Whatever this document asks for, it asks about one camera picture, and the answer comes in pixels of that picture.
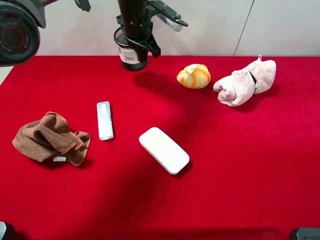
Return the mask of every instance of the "red tablecloth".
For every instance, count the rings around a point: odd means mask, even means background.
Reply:
[[[139,72],[117,56],[16,66],[0,86],[0,221],[22,240],[279,240],[320,227],[320,58],[273,58],[272,88],[234,108],[213,83],[192,90],[176,80],[189,64],[207,65],[215,82],[255,59],[162,56]],[[103,101],[109,141],[98,138]],[[90,133],[80,167],[40,164],[13,147],[19,128],[49,111]],[[151,127],[189,154],[177,176],[140,146]]]

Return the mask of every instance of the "brown cloth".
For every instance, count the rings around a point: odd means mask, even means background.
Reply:
[[[88,133],[71,132],[65,118],[48,112],[41,120],[20,128],[12,144],[20,153],[39,162],[66,157],[66,161],[79,166],[86,157],[90,140]]]

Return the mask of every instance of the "cloth tag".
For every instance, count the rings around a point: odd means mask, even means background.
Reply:
[[[54,161],[54,162],[65,162],[66,159],[67,159],[66,156],[56,156],[56,157],[53,159],[53,161]]]

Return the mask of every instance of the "wii remote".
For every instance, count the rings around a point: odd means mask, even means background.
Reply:
[[[114,131],[111,121],[110,103],[108,101],[99,102],[96,105],[98,114],[98,132],[101,141],[114,138]]]

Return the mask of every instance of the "white wall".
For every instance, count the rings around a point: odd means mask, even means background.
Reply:
[[[4,82],[10,71],[12,70],[13,66],[6,66],[0,68],[0,85]]]
[[[153,34],[163,55],[233,55],[252,0],[163,0],[189,24],[174,32],[157,17]],[[38,55],[117,55],[118,0],[90,0],[82,12],[73,0],[45,8]]]
[[[255,0],[237,56],[319,56],[320,0]]]

